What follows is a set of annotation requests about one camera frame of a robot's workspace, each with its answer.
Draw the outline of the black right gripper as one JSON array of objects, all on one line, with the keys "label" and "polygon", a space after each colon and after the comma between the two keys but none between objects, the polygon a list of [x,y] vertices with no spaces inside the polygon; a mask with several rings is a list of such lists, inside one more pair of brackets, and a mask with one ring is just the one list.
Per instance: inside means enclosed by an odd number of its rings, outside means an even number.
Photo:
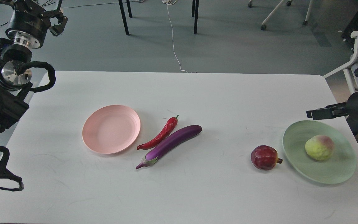
[{"label": "black right gripper", "polygon": [[350,95],[347,103],[337,103],[323,108],[306,111],[307,118],[313,120],[335,119],[349,115],[358,122],[358,92]]}]

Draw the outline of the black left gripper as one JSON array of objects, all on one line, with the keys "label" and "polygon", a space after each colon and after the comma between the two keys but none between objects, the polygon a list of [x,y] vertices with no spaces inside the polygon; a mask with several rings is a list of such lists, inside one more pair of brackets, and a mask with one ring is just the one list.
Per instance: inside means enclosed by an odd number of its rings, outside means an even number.
[{"label": "black left gripper", "polygon": [[[61,35],[68,21],[63,14],[63,9],[45,11],[33,0],[0,0],[0,4],[12,6],[14,10],[6,30],[7,36],[10,39],[17,34],[30,36],[33,49],[44,45],[48,30],[53,36]],[[57,23],[54,25],[51,23],[53,18],[57,19]]]}]

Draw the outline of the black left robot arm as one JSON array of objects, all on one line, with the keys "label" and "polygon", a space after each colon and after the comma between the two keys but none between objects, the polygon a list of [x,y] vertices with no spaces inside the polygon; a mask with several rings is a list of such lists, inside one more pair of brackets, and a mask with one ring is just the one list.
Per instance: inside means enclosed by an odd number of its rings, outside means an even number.
[{"label": "black left robot arm", "polygon": [[[55,69],[47,62],[32,61],[32,49],[44,45],[47,31],[63,33],[68,18],[59,0],[56,9],[46,10],[37,0],[0,0],[13,9],[7,23],[6,38],[0,38],[0,133],[16,124],[28,110],[29,92],[51,89],[56,82]],[[0,190],[24,189],[21,177],[7,169],[9,149],[0,146]]]}]

